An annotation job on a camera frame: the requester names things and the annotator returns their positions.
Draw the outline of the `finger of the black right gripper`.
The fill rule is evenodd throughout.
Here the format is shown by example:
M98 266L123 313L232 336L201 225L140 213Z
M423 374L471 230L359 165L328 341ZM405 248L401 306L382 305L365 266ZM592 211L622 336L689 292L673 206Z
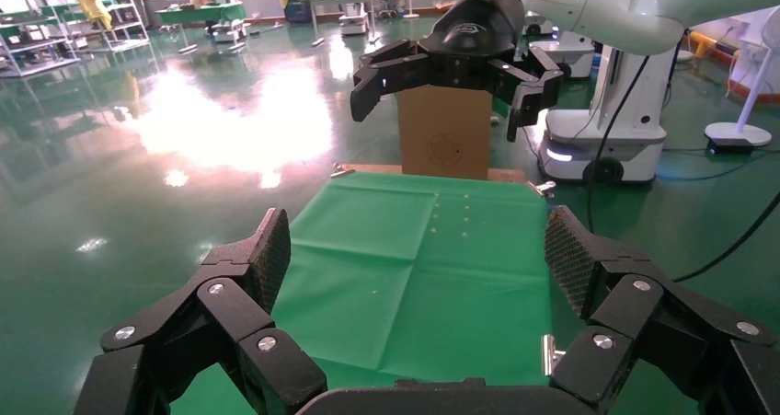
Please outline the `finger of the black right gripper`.
M251 236L212 249L183 286L104 333L75 412L168 414L213 365L257 414L301 410L327 378L271 315L290 259L288 215L271 208Z
M703 414L778 412L778 338L762 322L674 282L640 249L593 234L565 206L548 216L544 253L584 323L548 369L555 387L604 414L642 361Z

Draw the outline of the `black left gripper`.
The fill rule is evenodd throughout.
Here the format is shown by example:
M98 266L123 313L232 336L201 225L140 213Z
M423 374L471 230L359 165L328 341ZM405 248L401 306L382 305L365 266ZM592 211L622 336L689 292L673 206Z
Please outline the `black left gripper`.
M509 106L506 140L557 104L563 71L538 47L512 63L524 26L521 0L458 0L417 43L399 40L359 59L350 113L362 122L384 95L419 86L485 90Z

